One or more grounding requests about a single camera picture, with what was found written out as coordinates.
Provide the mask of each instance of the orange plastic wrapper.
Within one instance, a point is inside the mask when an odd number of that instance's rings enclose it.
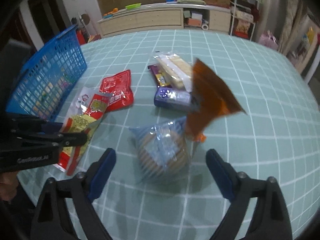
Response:
[[[198,111],[187,114],[185,133],[192,140],[199,139],[213,119],[245,113],[226,83],[199,59],[192,70],[192,95],[199,106]]]

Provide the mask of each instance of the green plate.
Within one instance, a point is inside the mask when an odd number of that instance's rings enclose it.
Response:
[[[141,3],[135,3],[135,4],[127,5],[126,8],[128,10],[132,10],[132,9],[138,8],[140,6],[141,6]]]

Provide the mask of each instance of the round wall hole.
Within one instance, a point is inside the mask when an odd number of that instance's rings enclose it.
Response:
[[[88,25],[88,24],[89,24],[89,22],[90,22],[90,17],[89,17],[89,15],[87,15],[86,13],[84,13],[84,14],[81,15],[81,18],[83,19],[85,25]]]

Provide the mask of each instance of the pink bag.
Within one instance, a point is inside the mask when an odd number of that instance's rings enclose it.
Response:
[[[279,46],[277,44],[276,38],[272,35],[270,31],[268,31],[267,34],[263,33],[258,43],[274,50],[277,50]]]

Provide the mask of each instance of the door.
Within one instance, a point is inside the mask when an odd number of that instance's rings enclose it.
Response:
[[[29,0],[28,5],[44,43],[66,29],[56,0]]]
[[[5,46],[10,38],[30,45],[32,55],[36,52],[36,48],[33,45],[29,33],[24,25],[19,9],[14,12],[10,21],[7,23],[2,33],[0,33],[0,50]]]

